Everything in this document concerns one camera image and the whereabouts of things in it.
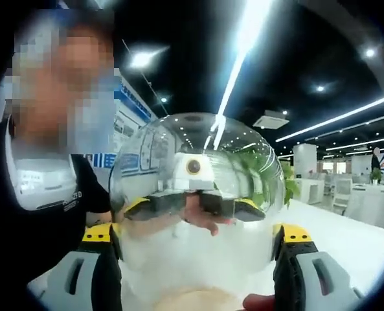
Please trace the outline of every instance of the desk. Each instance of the desk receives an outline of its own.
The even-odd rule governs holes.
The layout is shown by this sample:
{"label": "desk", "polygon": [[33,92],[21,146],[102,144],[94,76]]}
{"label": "desk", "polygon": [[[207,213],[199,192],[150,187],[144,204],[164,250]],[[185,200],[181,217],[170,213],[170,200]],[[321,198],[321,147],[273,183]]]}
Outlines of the desk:
{"label": "desk", "polygon": [[[319,251],[329,253],[351,276],[352,285],[368,294],[384,271],[384,229],[367,225],[295,200],[277,216],[311,235]],[[272,262],[263,271],[258,293],[274,293]]]}
{"label": "desk", "polygon": [[344,215],[384,228],[384,185],[353,185]]}
{"label": "desk", "polygon": [[322,201],[324,180],[297,178],[295,182],[300,189],[300,196],[296,198],[297,200],[307,204],[316,204]]}

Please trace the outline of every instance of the white floor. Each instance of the white floor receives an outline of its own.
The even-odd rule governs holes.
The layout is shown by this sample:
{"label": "white floor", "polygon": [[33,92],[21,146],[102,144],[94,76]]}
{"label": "white floor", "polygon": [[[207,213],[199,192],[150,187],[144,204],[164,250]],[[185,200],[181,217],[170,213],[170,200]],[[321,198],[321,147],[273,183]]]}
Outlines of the white floor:
{"label": "white floor", "polygon": [[326,209],[327,211],[331,211],[332,210],[332,197],[331,196],[324,196],[324,199],[322,202],[320,203],[317,203],[317,204],[313,204],[313,206],[315,207],[319,207],[321,209]]}

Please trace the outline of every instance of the black ceiling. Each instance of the black ceiling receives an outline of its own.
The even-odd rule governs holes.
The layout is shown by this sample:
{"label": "black ceiling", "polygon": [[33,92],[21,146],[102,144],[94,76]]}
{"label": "black ceiling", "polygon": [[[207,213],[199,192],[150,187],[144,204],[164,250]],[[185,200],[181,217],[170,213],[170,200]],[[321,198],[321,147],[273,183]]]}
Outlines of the black ceiling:
{"label": "black ceiling", "polygon": [[[234,35],[243,2],[125,0],[118,5],[117,37],[132,52],[167,48],[144,74],[159,95],[169,98],[165,104],[169,114],[218,111],[236,57]],[[372,6],[362,5],[364,1],[275,2],[277,9],[245,59],[225,115],[252,126],[266,109],[287,110],[290,122],[282,128],[255,128],[278,155],[288,154],[294,144],[307,138],[384,115],[382,104],[275,142],[384,97],[384,78],[380,78],[384,75],[384,1],[372,1]],[[342,6],[335,9],[337,3]],[[335,25],[338,14],[344,23]],[[373,46],[378,48],[376,58],[364,60],[363,49]],[[120,40],[115,42],[115,59],[128,82],[159,117],[164,116],[143,77],[128,68],[130,56]],[[325,92],[317,92],[317,85],[324,85]],[[340,146],[378,137],[384,137],[384,121],[310,142],[317,144],[320,155],[324,155],[333,143]],[[342,154],[352,149],[343,149]]]}

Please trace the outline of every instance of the transparent dome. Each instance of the transparent dome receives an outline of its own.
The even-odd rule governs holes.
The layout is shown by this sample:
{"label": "transparent dome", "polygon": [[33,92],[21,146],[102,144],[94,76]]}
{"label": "transparent dome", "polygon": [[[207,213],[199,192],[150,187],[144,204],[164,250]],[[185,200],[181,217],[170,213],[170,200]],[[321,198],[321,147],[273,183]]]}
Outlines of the transparent dome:
{"label": "transparent dome", "polygon": [[257,291],[284,204],[280,163],[258,132],[208,113],[167,116],[124,144],[109,186],[124,310],[230,311]]}

